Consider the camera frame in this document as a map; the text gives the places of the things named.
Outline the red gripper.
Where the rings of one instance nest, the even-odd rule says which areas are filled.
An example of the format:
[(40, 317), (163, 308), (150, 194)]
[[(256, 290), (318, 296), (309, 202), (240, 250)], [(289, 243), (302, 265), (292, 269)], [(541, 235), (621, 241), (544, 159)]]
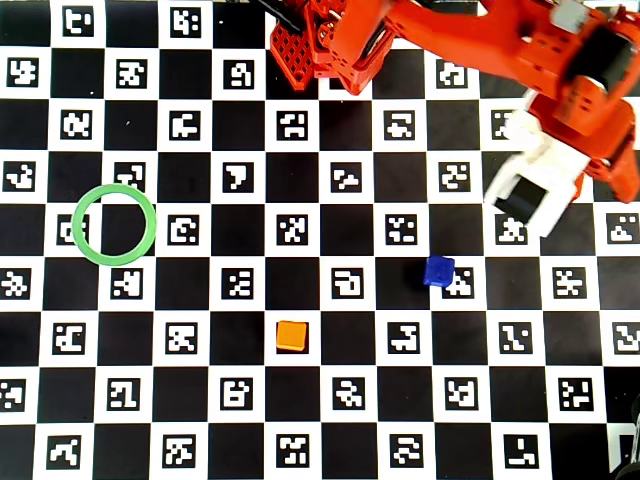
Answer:
[(534, 147), (524, 155), (527, 173), (587, 173), (607, 183), (617, 200), (639, 193), (634, 152), (636, 117), (625, 97), (637, 69), (605, 74), (531, 69), (523, 83), (535, 91), (519, 131)]

